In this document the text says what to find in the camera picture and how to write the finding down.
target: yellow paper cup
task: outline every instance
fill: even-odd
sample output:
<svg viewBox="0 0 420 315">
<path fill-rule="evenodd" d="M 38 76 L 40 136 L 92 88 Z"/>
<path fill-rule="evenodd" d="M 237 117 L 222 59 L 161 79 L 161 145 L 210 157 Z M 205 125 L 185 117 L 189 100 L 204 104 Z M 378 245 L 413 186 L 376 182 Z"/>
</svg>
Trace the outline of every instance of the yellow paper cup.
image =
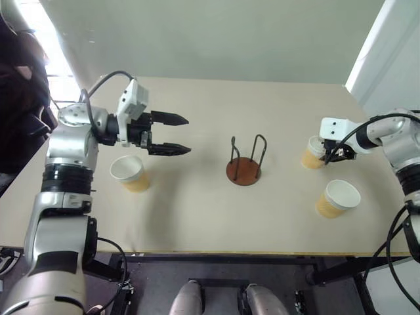
<svg viewBox="0 0 420 315">
<path fill-rule="evenodd" d="M 359 191 L 351 183 L 335 179 L 328 183 L 316 208 L 321 215 L 332 219 L 357 207 L 361 199 Z"/>
<path fill-rule="evenodd" d="M 110 167 L 111 176 L 131 192 L 143 192 L 149 187 L 149 178 L 142 160 L 137 156 L 123 156 Z"/>
<path fill-rule="evenodd" d="M 319 169 L 324 166 L 324 161 L 320 158 L 324 156 L 326 149 L 322 143 L 322 139 L 318 136 L 312 136 L 309 138 L 308 146 L 303 153 L 301 163 L 308 169 Z"/>
</svg>

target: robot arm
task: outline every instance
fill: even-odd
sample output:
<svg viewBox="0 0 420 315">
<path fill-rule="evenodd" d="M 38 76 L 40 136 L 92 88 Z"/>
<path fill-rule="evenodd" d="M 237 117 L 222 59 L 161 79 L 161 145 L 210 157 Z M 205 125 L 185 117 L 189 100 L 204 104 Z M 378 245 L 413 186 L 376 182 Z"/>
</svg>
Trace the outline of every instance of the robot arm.
<svg viewBox="0 0 420 315">
<path fill-rule="evenodd" d="M 390 114 L 417 117 L 404 109 Z M 320 137 L 324 139 L 324 159 L 329 157 L 338 142 L 361 125 L 347 119 L 323 118 Z M 420 263 L 420 123 L 408 117 L 389 117 L 364 125 L 329 159 L 332 162 L 355 159 L 357 154 L 368 154 L 382 146 L 404 191 L 404 202 L 409 211 L 404 232 L 411 255 Z"/>
<path fill-rule="evenodd" d="M 146 113 L 147 102 L 147 90 L 132 79 L 116 115 L 90 108 L 89 99 L 59 111 L 26 233 L 24 252 L 30 271 L 13 287 L 3 315 L 84 314 L 83 271 L 95 257 L 97 242 L 96 219 L 88 214 L 98 144 L 113 146 L 120 141 L 161 156 L 190 151 L 180 144 L 152 143 L 154 122 L 176 126 L 188 121 L 177 114 Z"/>
</svg>

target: person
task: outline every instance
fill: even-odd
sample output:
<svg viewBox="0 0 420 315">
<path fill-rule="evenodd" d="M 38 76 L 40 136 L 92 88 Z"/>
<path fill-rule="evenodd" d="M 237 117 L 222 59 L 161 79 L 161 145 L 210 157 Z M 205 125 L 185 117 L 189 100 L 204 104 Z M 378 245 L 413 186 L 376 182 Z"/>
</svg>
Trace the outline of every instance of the person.
<svg viewBox="0 0 420 315">
<path fill-rule="evenodd" d="M 30 30 L 14 31 L 0 11 L 0 196 L 47 139 L 47 56 Z"/>
</svg>

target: table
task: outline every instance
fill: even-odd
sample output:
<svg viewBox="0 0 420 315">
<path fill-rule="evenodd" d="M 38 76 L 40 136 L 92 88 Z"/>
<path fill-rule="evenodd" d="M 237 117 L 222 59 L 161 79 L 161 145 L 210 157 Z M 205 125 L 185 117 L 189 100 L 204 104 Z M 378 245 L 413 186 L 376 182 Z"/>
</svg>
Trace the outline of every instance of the table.
<svg viewBox="0 0 420 315">
<path fill-rule="evenodd" d="M 178 142 L 192 151 L 156 157 L 135 147 L 101 146 L 91 213 L 99 236 L 128 252 L 366 256 L 384 242 L 404 196 L 381 149 L 325 169 L 300 164 L 321 118 L 366 120 L 344 87 L 156 77 L 139 81 L 150 91 L 148 110 L 178 113 L 190 121 L 179 127 L 155 124 L 154 142 Z M 94 95 L 93 105 L 115 112 L 126 84 L 122 77 L 112 79 Z M 259 133 L 268 141 L 262 177 L 253 186 L 232 184 L 225 174 L 231 137 L 236 136 L 241 155 L 250 156 Z M 0 245 L 23 246 L 46 149 L 38 151 L 0 199 Z M 152 179 L 146 192 L 128 192 L 110 176 L 111 162 L 125 154 L 143 159 Z M 362 202 L 331 220 L 317 214 L 315 203 L 333 179 L 355 185 Z M 99 242 L 98 250 L 114 249 Z M 392 251 L 407 255 L 403 234 L 393 241 Z"/>
</svg>

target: floor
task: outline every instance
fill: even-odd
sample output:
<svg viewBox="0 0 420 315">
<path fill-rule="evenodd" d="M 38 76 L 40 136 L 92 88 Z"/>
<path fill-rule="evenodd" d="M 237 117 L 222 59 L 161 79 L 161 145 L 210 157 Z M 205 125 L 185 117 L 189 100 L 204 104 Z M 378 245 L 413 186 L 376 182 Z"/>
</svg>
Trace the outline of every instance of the floor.
<svg viewBox="0 0 420 315">
<path fill-rule="evenodd" d="M 98 254 L 97 259 L 109 260 L 109 254 Z M 331 266 L 337 259 L 327 259 Z M 189 278 L 248 280 L 263 285 L 281 299 L 290 315 L 297 314 L 294 291 L 303 290 L 307 297 L 308 315 L 364 315 L 353 280 L 343 280 L 323 287 L 311 287 L 305 282 L 310 266 L 278 266 L 250 264 L 201 264 L 196 262 L 129 263 L 135 296 L 129 315 L 167 315 L 173 299 Z M 0 309 L 7 291 L 26 271 L 21 259 L 14 269 L 3 276 Z M 90 276 L 87 280 L 87 307 L 105 303 L 116 289 L 115 283 Z M 235 288 L 205 288 L 205 315 L 239 314 Z"/>
</svg>

